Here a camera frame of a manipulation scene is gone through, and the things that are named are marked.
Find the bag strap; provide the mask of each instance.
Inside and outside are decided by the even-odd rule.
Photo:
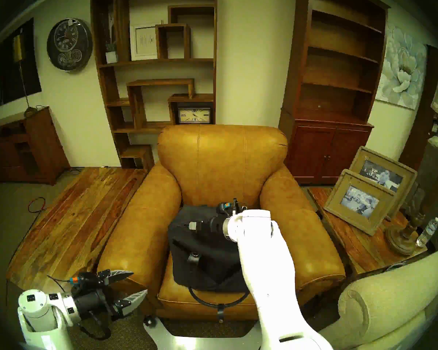
[[[190,264],[190,275],[193,275],[193,271],[197,270],[198,267],[198,263],[199,263],[199,259],[201,258],[201,255],[195,252],[190,253],[190,255],[188,256],[188,263]],[[201,300],[194,292],[193,289],[191,288],[191,286],[188,286],[188,290],[190,291],[190,295],[196,300],[198,301],[200,304],[205,305],[205,306],[209,306],[212,308],[216,308],[218,311],[218,319],[219,319],[219,323],[223,323],[224,322],[224,309],[225,308],[229,308],[235,305],[238,305],[239,303],[241,303],[243,300],[245,300],[248,295],[250,294],[250,291],[247,289],[245,291],[245,294],[239,298],[238,300],[234,301],[234,302],[230,302],[230,303],[220,303],[220,304],[213,304],[210,302],[206,302]]]

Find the black bag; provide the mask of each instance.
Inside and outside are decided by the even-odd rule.
[[[222,235],[199,238],[188,228],[215,215],[212,207],[184,206],[169,225],[174,281],[200,291],[247,293],[237,244]]]

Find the water bottle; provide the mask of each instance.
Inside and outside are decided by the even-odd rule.
[[[430,222],[428,222],[427,227],[425,227],[422,234],[417,238],[417,246],[418,247],[425,246],[425,244],[430,240],[430,238],[432,238],[437,228],[438,228],[438,217],[435,217],[434,219],[430,220]]]

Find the wooden picture frame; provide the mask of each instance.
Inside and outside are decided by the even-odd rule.
[[[156,25],[159,22],[130,25],[131,60],[158,59]]]
[[[395,192],[344,169],[325,210],[373,236],[391,209]]]
[[[377,170],[377,173],[372,178],[370,178],[368,173],[365,172],[367,166],[370,167],[367,162],[374,164],[372,167],[377,168],[375,169]],[[417,178],[417,172],[414,169],[388,158],[383,154],[375,152],[374,150],[368,149],[367,147],[359,148],[349,170],[367,177],[372,181],[377,181],[377,177],[379,178],[380,176],[378,174],[381,171],[380,168],[389,171],[389,180],[384,183],[384,187],[395,193],[393,207],[388,212],[388,219],[391,220],[391,218],[396,216],[397,211],[399,211],[399,208],[401,208],[405,198],[409,194],[412,185]]]

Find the black wall clock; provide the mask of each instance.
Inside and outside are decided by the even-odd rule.
[[[88,63],[92,52],[91,31],[78,19],[65,19],[50,30],[47,54],[50,62],[63,71],[75,71]]]

